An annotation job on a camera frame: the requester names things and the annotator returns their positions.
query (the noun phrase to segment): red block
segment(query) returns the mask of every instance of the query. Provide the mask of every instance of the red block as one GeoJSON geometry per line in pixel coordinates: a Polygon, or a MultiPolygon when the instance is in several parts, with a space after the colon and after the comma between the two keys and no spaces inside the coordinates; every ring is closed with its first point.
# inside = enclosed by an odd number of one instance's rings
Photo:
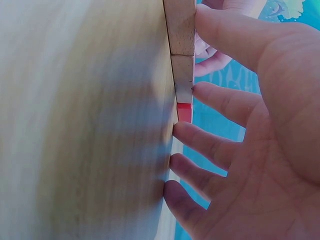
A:
{"type": "Polygon", "coordinates": [[[191,103],[177,103],[179,122],[192,123],[192,104],[191,103]]]}

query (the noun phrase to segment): blue background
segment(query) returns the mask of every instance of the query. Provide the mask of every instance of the blue background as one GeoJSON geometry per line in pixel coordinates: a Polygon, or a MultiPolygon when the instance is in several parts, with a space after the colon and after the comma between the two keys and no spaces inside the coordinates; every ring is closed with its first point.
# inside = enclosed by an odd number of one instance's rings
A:
{"type": "MultiPolygon", "coordinates": [[[[271,9],[271,4],[274,0],[269,0],[261,13],[260,19],[268,20],[271,22],[300,22],[313,26],[320,30],[320,1],[319,0],[306,0],[303,3],[303,13],[297,19],[286,19],[282,15],[270,17],[268,12],[271,9]]],[[[232,61],[223,70],[211,73],[203,77],[196,77],[195,82],[206,81],[214,83],[219,86],[229,87],[232,89],[239,89],[253,93],[260,93],[258,77],[255,73],[246,69],[236,61],[232,61]]],[[[193,124],[201,127],[202,129],[235,141],[242,141],[245,129],[237,124],[227,120],[215,110],[203,105],[196,99],[193,106],[193,124]]],[[[188,147],[184,147],[183,153],[192,159],[198,166],[210,170],[212,172],[226,174],[223,170],[214,166],[211,162],[206,160],[203,156],[196,153],[188,147]]],[[[209,203],[203,200],[189,185],[182,182],[183,187],[188,191],[190,196],[200,205],[207,208],[209,203]]],[[[175,240],[191,240],[189,235],[177,223],[175,231],[175,240]]]]}

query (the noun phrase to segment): wooden board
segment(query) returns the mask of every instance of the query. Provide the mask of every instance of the wooden board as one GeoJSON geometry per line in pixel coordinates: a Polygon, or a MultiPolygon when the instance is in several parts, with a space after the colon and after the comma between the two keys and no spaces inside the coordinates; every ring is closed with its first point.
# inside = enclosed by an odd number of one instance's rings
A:
{"type": "Polygon", "coordinates": [[[5,0],[0,22],[0,239],[172,239],[162,1],[5,0]]]}
{"type": "Polygon", "coordinates": [[[178,103],[191,104],[195,58],[193,56],[172,55],[171,61],[176,100],[178,103]]]}
{"type": "Polygon", "coordinates": [[[195,0],[163,0],[178,103],[192,104],[195,64],[195,0]]]}
{"type": "Polygon", "coordinates": [[[195,53],[196,0],[163,0],[171,53],[195,53]]]}

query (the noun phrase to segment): skin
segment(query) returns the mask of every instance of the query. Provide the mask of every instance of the skin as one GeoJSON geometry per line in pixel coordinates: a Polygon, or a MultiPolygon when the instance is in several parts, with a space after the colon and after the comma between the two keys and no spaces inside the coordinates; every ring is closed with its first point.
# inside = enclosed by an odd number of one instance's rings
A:
{"type": "MultiPolygon", "coordinates": [[[[203,0],[202,3],[211,9],[224,10],[258,18],[267,0],[203,0]]],[[[232,58],[203,41],[199,34],[195,35],[195,57],[206,59],[194,67],[194,75],[201,77],[223,69],[232,58]]]]}
{"type": "Polygon", "coordinates": [[[258,74],[262,96],[194,86],[194,96],[246,128],[245,137],[233,142],[177,123],[174,136],[228,174],[173,155],[170,168],[210,205],[202,208],[168,181],[169,209],[194,240],[319,239],[320,32],[204,5],[197,7],[196,28],[213,48],[258,74]]]}

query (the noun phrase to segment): finger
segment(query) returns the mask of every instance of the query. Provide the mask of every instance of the finger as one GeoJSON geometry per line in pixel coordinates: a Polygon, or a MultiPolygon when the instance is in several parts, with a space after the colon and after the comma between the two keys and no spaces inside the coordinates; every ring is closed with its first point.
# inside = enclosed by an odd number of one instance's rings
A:
{"type": "Polygon", "coordinates": [[[193,95],[244,128],[252,111],[263,101],[259,94],[221,87],[209,82],[194,85],[193,95]]]}
{"type": "Polygon", "coordinates": [[[173,135],[226,171],[240,146],[239,142],[215,136],[187,122],[176,123],[173,127],[173,135]]]}
{"type": "Polygon", "coordinates": [[[284,29],[279,30],[276,23],[214,10],[203,4],[197,6],[195,26],[206,43],[255,72],[266,47],[284,29]]]}
{"type": "Polygon", "coordinates": [[[203,51],[199,55],[196,55],[195,57],[197,59],[208,59],[208,58],[211,58],[216,52],[217,50],[209,46],[205,51],[203,51]]]}
{"type": "Polygon", "coordinates": [[[180,183],[173,180],[164,184],[163,196],[177,221],[191,236],[194,236],[195,225],[206,210],[192,200],[180,183]]]}
{"type": "Polygon", "coordinates": [[[219,71],[230,63],[231,60],[231,57],[218,51],[207,60],[197,63],[194,66],[194,76],[202,77],[212,72],[219,71]]]}
{"type": "Polygon", "coordinates": [[[198,167],[181,153],[171,156],[170,168],[207,201],[211,201],[224,185],[223,176],[198,167]]]}

